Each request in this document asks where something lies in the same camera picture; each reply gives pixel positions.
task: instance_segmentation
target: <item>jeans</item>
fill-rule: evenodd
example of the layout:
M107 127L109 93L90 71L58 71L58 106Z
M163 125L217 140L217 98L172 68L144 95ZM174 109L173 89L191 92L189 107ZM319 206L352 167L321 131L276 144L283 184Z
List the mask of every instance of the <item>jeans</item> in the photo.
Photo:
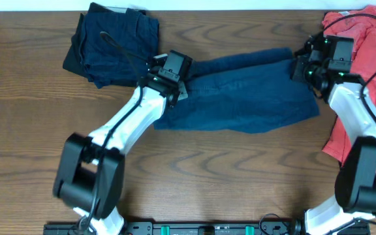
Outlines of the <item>jeans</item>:
M110 84L136 86L137 77L128 59L100 37L109 33L131 56L137 73L145 76L148 63L158 54L159 21L141 12L88 12L82 22L80 62L90 81L98 88Z
M196 62L178 101L156 129L263 133L319 114L307 85L290 80L287 48Z

